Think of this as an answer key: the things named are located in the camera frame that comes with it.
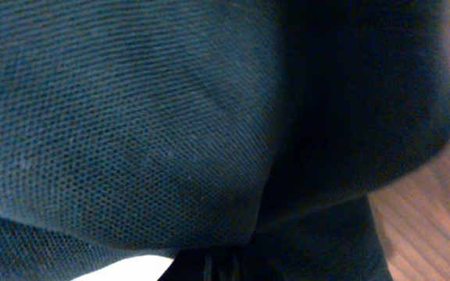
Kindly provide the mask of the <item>black t-shirt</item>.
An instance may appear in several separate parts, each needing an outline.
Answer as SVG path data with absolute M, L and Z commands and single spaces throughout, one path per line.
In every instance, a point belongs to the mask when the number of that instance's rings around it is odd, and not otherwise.
M 438 0 L 0 0 L 0 280 L 389 280 L 368 195 L 450 139 Z

